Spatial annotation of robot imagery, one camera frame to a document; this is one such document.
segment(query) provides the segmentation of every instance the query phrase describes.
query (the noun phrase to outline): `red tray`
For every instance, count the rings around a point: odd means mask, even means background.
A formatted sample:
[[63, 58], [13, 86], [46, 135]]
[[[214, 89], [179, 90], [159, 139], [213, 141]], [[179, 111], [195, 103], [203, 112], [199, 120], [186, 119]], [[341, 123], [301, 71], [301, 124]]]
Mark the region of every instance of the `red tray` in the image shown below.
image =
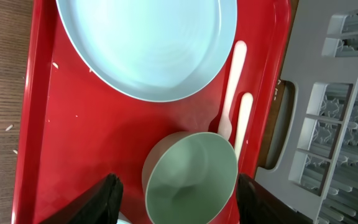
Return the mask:
[[[253, 177], [287, 41], [290, 3], [238, 0], [238, 9], [235, 41], [245, 41], [248, 53], [232, 123], [237, 122], [242, 94], [252, 93], [239, 168]], [[45, 220], [110, 172], [124, 184], [121, 212], [132, 223], [150, 223], [141, 183], [145, 158], [171, 133], [217, 130], [231, 57], [219, 75], [191, 97], [172, 103], [135, 100], [102, 82], [81, 61], [55, 1], [35, 0], [12, 223]], [[235, 202], [232, 197], [214, 222], [237, 223]]]

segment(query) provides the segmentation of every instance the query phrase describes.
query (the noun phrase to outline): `tray rim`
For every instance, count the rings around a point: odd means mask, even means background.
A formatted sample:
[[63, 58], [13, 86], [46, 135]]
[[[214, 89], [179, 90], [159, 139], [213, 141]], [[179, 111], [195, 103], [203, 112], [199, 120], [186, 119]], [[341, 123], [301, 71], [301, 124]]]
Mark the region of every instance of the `tray rim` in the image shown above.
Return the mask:
[[[258, 116], [253, 116], [253, 120], [257, 119], [260, 122], [252, 122], [252, 124], [249, 125], [248, 133], [251, 133], [250, 139], [255, 135], [255, 138], [257, 139], [252, 141], [255, 144], [249, 144], [245, 149], [243, 148], [243, 153], [240, 158], [241, 163], [239, 164], [239, 170], [245, 172], [252, 178], [254, 178], [256, 172], [260, 145], [267, 117], [269, 115], [270, 105], [272, 104], [275, 84], [282, 67], [291, 21], [291, 0], [272, 1], [275, 8], [275, 26], [272, 37], [278, 38], [275, 39], [275, 44], [271, 44], [269, 47], [265, 70], [261, 81], [263, 91], [262, 89], [259, 90], [257, 101], [254, 103], [255, 111], [258, 108], [265, 108], [265, 112], [258, 114]], [[40, 158], [41, 150], [37, 151], [32, 149], [37, 147], [41, 148], [42, 146], [49, 88], [49, 84], [45, 85], [45, 82], [49, 83], [50, 78], [50, 66], [52, 65], [53, 40], [57, 17], [58, 11], [55, 1], [34, 0], [22, 105], [21, 129], [19, 135], [19, 153], [17, 155], [16, 178], [12, 203], [12, 224], [32, 223], [34, 218], [37, 181], [35, 181], [35, 186], [33, 186], [27, 185], [24, 180], [28, 178], [38, 179], [39, 166], [33, 167], [32, 165], [39, 164], [39, 161], [34, 160], [33, 158]], [[48, 65], [49, 70], [42, 66], [45, 63]], [[270, 79], [268, 82], [266, 80], [268, 79], [266, 73], [271, 73], [271, 76], [268, 78], [273, 77], [273, 80]], [[264, 104], [264, 107], [260, 106], [261, 101], [267, 101], [267, 103]], [[233, 223], [238, 220], [238, 213], [233, 213], [233, 210], [235, 209], [233, 207], [234, 200], [231, 200], [229, 203], [231, 203], [231, 206], [227, 222]]]

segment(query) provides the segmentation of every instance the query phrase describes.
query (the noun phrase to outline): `green cup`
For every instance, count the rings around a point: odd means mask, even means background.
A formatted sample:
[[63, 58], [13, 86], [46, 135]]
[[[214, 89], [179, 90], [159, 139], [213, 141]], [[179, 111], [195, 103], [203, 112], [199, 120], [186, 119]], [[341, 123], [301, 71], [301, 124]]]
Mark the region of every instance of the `green cup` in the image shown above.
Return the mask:
[[215, 133], [171, 134], [157, 143], [142, 171], [147, 214], [153, 223], [208, 223], [234, 191], [237, 158]]

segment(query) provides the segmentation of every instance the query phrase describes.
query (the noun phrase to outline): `white utensil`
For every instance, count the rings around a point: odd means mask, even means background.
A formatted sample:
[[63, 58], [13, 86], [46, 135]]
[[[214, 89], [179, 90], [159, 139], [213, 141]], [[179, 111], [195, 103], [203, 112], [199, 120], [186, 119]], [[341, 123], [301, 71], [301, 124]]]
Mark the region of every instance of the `white utensil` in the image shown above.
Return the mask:
[[236, 141], [234, 143], [234, 152], [236, 153], [237, 160], [240, 158], [242, 143], [246, 136], [249, 115], [251, 114], [252, 102], [254, 97], [252, 94], [246, 93], [241, 98], [239, 121], [237, 124]]
[[219, 122], [218, 134], [228, 140], [231, 135], [232, 126], [229, 118], [230, 108], [233, 102], [234, 93], [240, 79], [242, 67], [246, 60], [247, 45], [244, 41], [237, 41], [234, 46], [234, 53], [230, 67], [229, 82], [227, 83], [226, 96], [223, 103], [223, 111]]

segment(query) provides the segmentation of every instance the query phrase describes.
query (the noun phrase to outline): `white grain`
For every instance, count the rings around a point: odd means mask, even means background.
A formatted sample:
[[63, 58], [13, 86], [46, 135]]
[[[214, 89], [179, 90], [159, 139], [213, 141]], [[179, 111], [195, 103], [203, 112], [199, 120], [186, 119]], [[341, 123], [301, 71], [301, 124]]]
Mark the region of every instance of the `white grain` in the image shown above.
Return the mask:
[[12, 129], [12, 128], [13, 128], [13, 124], [9, 125], [9, 127], [7, 127], [7, 128], [5, 129], [5, 131], [9, 131], [9, 130]]

